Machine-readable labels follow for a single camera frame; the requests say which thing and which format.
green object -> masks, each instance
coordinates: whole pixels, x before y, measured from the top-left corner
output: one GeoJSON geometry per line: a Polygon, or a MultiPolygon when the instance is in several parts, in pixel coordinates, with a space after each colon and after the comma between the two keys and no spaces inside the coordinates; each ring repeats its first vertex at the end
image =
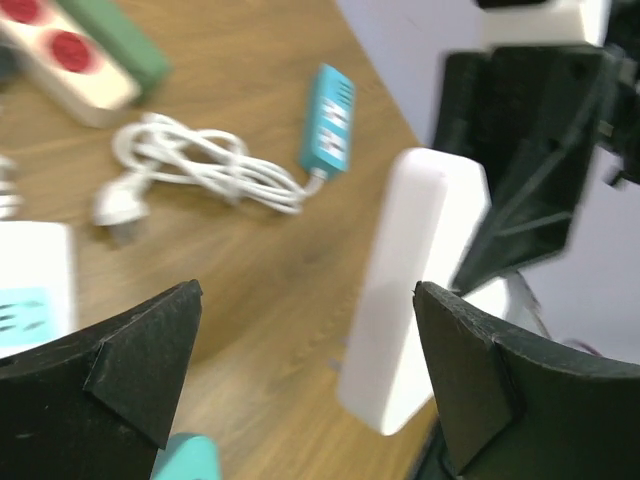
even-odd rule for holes
{"type": "Polygon", "coordinates": [[[171,71],[165,55],[110,0],[57,0],[65,10],[140,86],[146,100],[171,71]]]}

teal power strip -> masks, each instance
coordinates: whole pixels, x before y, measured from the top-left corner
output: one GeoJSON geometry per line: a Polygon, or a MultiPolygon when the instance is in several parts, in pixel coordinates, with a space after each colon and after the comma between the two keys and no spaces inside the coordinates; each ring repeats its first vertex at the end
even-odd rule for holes
{"type": "Polygon", "coordinates": [[[322,65],[309,99],[300,164],[322,170],[330,180],[349,169],[355,86],[335,68],[322,65]]]}

white power bank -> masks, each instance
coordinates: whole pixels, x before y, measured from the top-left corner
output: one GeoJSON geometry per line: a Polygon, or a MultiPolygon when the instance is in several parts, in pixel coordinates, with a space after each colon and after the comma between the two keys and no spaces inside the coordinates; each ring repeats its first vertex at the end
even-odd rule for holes
{"type": "MultiPolygon", "coordinates": [[[[449,288],[488,205],[478,163],[425,148],[397,158],[338,383],[342,406],[383,435],[433,395],[413,289],[421,280],[449,288]]],[[[503,319],[510,307],[503,279],[465,299],[503,319]]]]}

white device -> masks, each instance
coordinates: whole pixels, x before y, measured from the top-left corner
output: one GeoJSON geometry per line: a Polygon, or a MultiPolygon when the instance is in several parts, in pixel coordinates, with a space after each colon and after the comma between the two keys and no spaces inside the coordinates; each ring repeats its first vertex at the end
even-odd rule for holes
{"type": "MultiPolygon", "coordinates": [[[[484,169],[416,148],[397,158],[340,370],[342,406],[391,435],[433,395],[413,311],[418,281],[450,286],[489,205],[484,169]]],[[[510,302],[495,279],[465,300],[504,319],[510,302]]]]}
{"type": "Polygon", "coordinates": [[[602,46],[611,0],[548,0],[539,5],[485,9],[481,42],[498,45],[602,46]]]}
{"type": "Polygon", "coordinates": [[[0,357],[76,330],[71,229],[0,222],[0,357]]]}

white power strip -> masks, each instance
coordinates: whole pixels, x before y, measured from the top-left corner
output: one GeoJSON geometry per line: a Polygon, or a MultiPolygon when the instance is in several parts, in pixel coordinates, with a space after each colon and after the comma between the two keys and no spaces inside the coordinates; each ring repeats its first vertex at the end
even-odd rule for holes
{"type": "MultiPolygon", "coordinates": [[[[343,407],[383,435],[433,395],[412,291],[420,280],[450,286],[488,205],[476,162],[425,148],[396,160],[338,384],[343,407]]],[[[465,299],[504,319],[508,292],[495,279],[465,299]]]]}
{"type": "Polygon", "coordinates": [[[71,230],[0,222],[0,358],[75,330],[71,230]]]}

